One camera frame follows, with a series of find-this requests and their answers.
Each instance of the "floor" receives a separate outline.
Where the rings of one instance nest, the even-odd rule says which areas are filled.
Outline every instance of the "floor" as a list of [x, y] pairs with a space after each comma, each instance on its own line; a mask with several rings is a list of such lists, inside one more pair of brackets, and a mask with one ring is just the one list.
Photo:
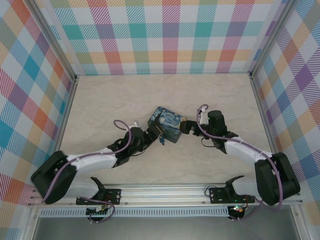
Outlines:
[[44, 217], [35, 232], [34, 240], [300, 239], [289, 206], [277, 212], [261, 207], [254, 216], [234, 223], [227, 217], [112, 217], [102, 224], [89, 224], [86, 217]]
[[[270, 150], [247, 74], [153, 74], [81, 76], [64, 133], [66, 154], [98, 151], [124, 132], [113, 125], [135, 120], [147, 129], [158, 106], [195, 120], [201, 104], [221, 110], [228, 129], [256, 147]], [[154, 142], [126, 164], [101, 169], [85, 177], [103, 184], [223, 183], [238, 175], [252, 175], [241, 160], [201, 145], [201, 138], [182, 135], [177, 143]]]

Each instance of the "blue box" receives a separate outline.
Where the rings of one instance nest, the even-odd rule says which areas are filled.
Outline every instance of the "blue box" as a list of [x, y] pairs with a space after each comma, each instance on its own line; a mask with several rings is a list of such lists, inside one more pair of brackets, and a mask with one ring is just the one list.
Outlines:
[[159, 124], [160, 130], [163, 132], [162, 136], [175, 144], [181, 136], [179, 130], [180, 122], [186, 121], [187, 119], [184, 116], [159, 106], [150, 117], [148, 121], [149, 126], [160, 113]]

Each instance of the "beige floor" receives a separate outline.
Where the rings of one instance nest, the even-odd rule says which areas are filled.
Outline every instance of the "beige floor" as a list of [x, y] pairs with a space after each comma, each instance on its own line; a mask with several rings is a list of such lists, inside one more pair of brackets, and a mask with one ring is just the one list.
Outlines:
[[[139, 120], [145, 130], [158, 106], [195, 120], [204, 103], [222, 111], [230, 131], [270, 150], [247, 74], [82, 76], [61, 149], [67, 154], [100, 150], [124, 136], [113, 120]], [[203, 147], [200, 137], [182, 135], [176, 144], [166, 143], [163, 147], [156, 141], [126, 164], [87, 177], [98, 177], [104, 184], [223, 183], [253, 173], [241, 160]]]

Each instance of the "robotic arm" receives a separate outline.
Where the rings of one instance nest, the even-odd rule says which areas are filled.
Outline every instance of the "robotic arm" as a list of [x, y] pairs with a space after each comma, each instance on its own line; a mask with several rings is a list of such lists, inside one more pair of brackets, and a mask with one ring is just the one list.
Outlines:
[[234, 202], [233, 200], [238, 196], [247, 195], [261, 197], [266, 204], [271, 206], [279, 202], [281, 190], [276, 173], [265, 156], [271, 159], [277, 169], [283, 199], [300, 192], [299, 182], [288, 157], [283, 152], [272, 154], [244, 142], [237, 134], [228, 131], [225, 118], [219, 110], [206, 112], [206, 107], [203, 107], [199, 112], [199, 124], [196, 121], [184, 121], [180, 124], [180, 131], [184, 134], [193, 131], [193, 135], [206, 139], [210, 139], [208, 135], [217, 137], [211, 138], [215, 148], [241, 159], [255, 169], [255, 179], [237, 176], [225, 183], [225, 191], [230, 201]]
[[[138, 127], [137, 123], [130, 126], [131, 141], [126, 149], [116, 154], [104, 155], [104, 153], [115, 152], [123, 148], [129, 141], [129, 132], [124, 138], [116, 140], [98, 152], [81, 155], [66, 156], [61, 151], [54, 152], [48, 160], [40, 166], [31, 176], [31, 180], [44, 197], [53, 185], [53, 188], [45, 200], [46, 204], [57, 202], [63, 197], [82, 196], [93, 200], [104, 198], [104, 187], [97, 178], [92, 182], [77, 181], [76, 175], [89, 173], [98, 169], [115, 168], [129, 161], [129, 158], [137, 152], [145, 151], [162, 133], [159, 126], [161, 113], [155, 118], [146, 131]], [[282, 184], [283, 198], [288, 198], [300, 191], [300, 185], [293, 172], [287, 156], [282, 153], [272, 154], [259, 151], [257, 148], [242, 141], [235, 133], [228, 131], [225, 119], [221, 111], [214, 110], [206, 112], [206, 108], [200, 111], [199, 124], [196, 121], [183, 121], [180, 123], [180, 131], [211, 139], [214, 147], [225, 154], [233, 155], [255, 169], [256, 178], [237, 176], [228, 180], [225, 191], [230, 201], [233, 202], [238, 196], [259, 196], [268, 205], [279, 202], [280, 189], [276, 173], [269, 161], [269, 157], [276, 165], [278, 175]], [[53, 182], [57, 172], [69, 161], [74, 160], [60, 173], [56, 182]]]
[[[104, 198], [100, 199], [104, 187], [98, 179], [91, 178], [95, 182], [93, 184], [91, 180], [83, 182], [74, 178], [99, 169], [111, 169], [121, 166], [128, 162], [129, 158], [137, 152], [145, 151], [162, 133], [159, 127], [160, 116], [161, 113], [146, 131], [143, 131], [138, 126], [138, 123], [134, 122], [129, 127], [131, 140], [128, 147], [116, 154], [106, 155], [105, 153], [116, 152], [125, 147], [129, 141], [128, 131], [124, 138], [116, 140], [113, 144], [97, 152], [69, 156], [65, 155], [62, 151], [54, 152], [31, 176], [33, 184], [43, 198], [46, 198], [47, 192], [50, 192], [44, 202], [46, 204], [53, 204], [63, 197], [77, 196], [99, 201], [104, 200]], [[58, 171], [63, 167], [63, 171], [60, 172], [54, 182]]]

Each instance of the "metal bar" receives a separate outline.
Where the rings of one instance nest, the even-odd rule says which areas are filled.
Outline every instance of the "metal bar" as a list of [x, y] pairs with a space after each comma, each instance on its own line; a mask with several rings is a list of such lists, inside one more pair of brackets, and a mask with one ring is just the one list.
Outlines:
[[300, 236], [300, 239], [302, 240], [315, 239], [315, 238], [311, 238], [310, 236], [306, 221], [303, 216], [302, 207], [300, 205], [291, 205], [290, 208], [292, 211], [293, 219], [294, 219], [298, 234]]
[[[108, 189], [121, 189], [121, 200], [119, 207], [204, 207], [204, 206], [230, 206], [232, 203], [211, 204], [210, 199], [205, 196], [208, 186], [224, 187], [224, 183], [218, 184], [120, 184], [106, 185]], [[64, 197], [54, 204], [41, 204], [41, 196], [34, 192], [31, 196], [29, 206], [34, 208], [62, 208], [62, 207], [84, 207], [76, 205], [75, 197]], [[287, 198], [283, 204], [301, 204], [300, 195]]]
[[72, 84], [72, 87], [71, 87], [69, 100], [68, 100], [68, 103], [66, 105], [66, 109], [65, 109], [65, 113], [64, 113], [63, 120], [62, 120], [62, 123], [61, 123], [60, 131], [58, 133], [57, 140], [56, 140], [56, 143], [55, 143], [54, 151], [58, 151], [60, 149], [60, 147], [61, 147], [61, 143], [62, 143], [62, 139], [63, 139], [64, 134], [65, 134], [65, 131], [66, 131], [67, 122], [68, 122], [68, 118], [69, 118], [69, 115], [70, 115], [72, 103], [74, 101], [74, 98], [75, 98], [75, 95], [76, 95], [76, 90], [77, 90], [77, 87], [78, 87], [78, 82], [77, 81], [74, 82]]
[[278, 37], [280, 36], [283, 28], [285, 27], [291, 13], [296, 8], [299, 0], [288, 0], [286, 2], [286, 5], [284, 6], [284, 9], [279, 17], [279, 19], [276, 21], [275, 26], [264, 46], [262, 49], [255, 66], [252, 70], [252, 75], [256, 76], [259, 70], [262, 68], [263, 64], [265, 63], [272, 47], [274, 46], [275, 42], [278, 40]]
[[35, 21], [38, 23], [41, 32], [47, 39], [49, 45], [53, 49], [54, 53], [56, 54], [57, 58], [59, 59], [61, 65], [63, 66], [65, 72], [67, 73], [68, 77], [72, 79], [74, 82], [76, 81], [77, 74], [72, 69], [64, 51], [60, 47], [54, 33], [52, 32], [50, 26], [48, 25], [45, 17], [43, 16], [40, 8], [35, 3], [34, 0], [24, 0], [25, 5], [29, 9], [30, 13], [34, 17]]
[[259, 47], [266, 35], [266, 32], [268, 31], [269, 27], [270, 27], [270, 24], [274, 18], [274, 16], [276, 15], [277, 11], [278, 11], [278, 8], [280, 7], [281, 5], [281, 2], [282, 0], [274, 0], [273, 3], [271, 4], [271, 7], [270, 7], [270, 10], [267, 14], [267, 17], [264, 19], [263, 21], [263, 25], [261, 27], [261, 30], [260, 30], [260, 33], [259, 35], [257, 36], [256, 40], [254, 41], [254, 44], [251, 48], [251, 53], [250, 53], [250, 56], [249, 58], [247, 59], [245, 65], [244, 65], [244, 72], [249, 72], [251, 69], [250, 69], [250, 66], [256, 56], [256, 53], [257, 51], [259, 50]]
[[42, 0], [42, 4], [43, 4], [47, 14], [49, 15], [53, 25], [55, 26], [55, 29], [59, 33], [59, 35], [61, 37], [61, 41], [63, 42], [67, 52], [70, 54], [70, 57], [72, 58], [73, 63], [75, 65], [75, 68], [77, 70], [77, 74], [85, 75], [85, 72], [82, 68], [82, 65], [79, 62], [79, 59], [78, 59], [73, 47], [71, 46], [71, 43], [67, 37], [67, 34], [66, 34], [63, 26], [61, 25], [61, 22], [58, 19], [58, 16], [56, 15], [56, 12], [55, 12], [54, 7], [52, 6], [50, 0]]
[[26, 211], [28, 210], [30, 211], [30, 215], [26, 227], [23, 231], [23, 234], [19, 238], [21, 240], [32, 240], [34, 238], [34, 234], [36, 232], [36, 227], [39, 219], [39, 213], [41, 211], [41, 209], [36, 207], [32, 209], [26, 209]]
[[252, 87], [252, 90], [253, 90], [254, 98], [255, 98], [255, 101], [256, 101], [256, 104], [258, 106], [258, 110], [259, 110], [259, 113], [260, 113], [260, 116], [261, 116], [261, 120], [262, 120], [262, 124], [263, 124], [264, 131], [265, 131], [265, 134], [266, 134], [266, 138], [268, 139], [271, 152], [275, 154], [275, 153], [278, 152], [278, 149], [276, 147], [277, 145], [276, 145], [275, 140], [274, 140], [274, 138], [272, 136], [272, 133], [271, 133], [272, 131], [271, 131], [271, 127], [270, 127], [267, 115], [266, 115], [266, 113], [264, 111], [264, 108], [262, 106], [262, 99], [260, 97], [260, 94], [259, 94], [258, 88], [256, 86], [256, 83], [251, 79], [250, 76], [249, 76], [249, 78], [250, 78], [250, 83], [251, 83], [251, 87]]

